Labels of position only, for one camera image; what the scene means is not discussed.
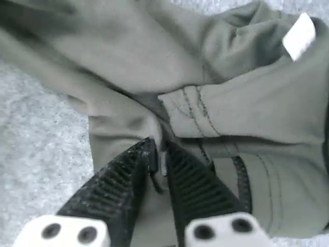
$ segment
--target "olive green pants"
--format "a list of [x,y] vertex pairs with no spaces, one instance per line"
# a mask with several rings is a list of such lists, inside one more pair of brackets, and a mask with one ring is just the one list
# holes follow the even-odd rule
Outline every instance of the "olive green pants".
[[[241,157],[270,235],[309,237],[329,223],[329,32],[313,19],[293,62],[282,38],[297,18],[258,2],[205,16],[166,0],[2,0],[0,56],[89,117],[96,171],[147,136],[203,159],[201,140],[237,195]],[[132,247],[173,244],[169,196],[149,188]]]

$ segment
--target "label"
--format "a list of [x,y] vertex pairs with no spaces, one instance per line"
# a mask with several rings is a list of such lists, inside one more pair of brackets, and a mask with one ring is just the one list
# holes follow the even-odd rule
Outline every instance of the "label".
[[282,43],[293,61],[298,60],[316,38],[314,23],[306,13],[302,13]]

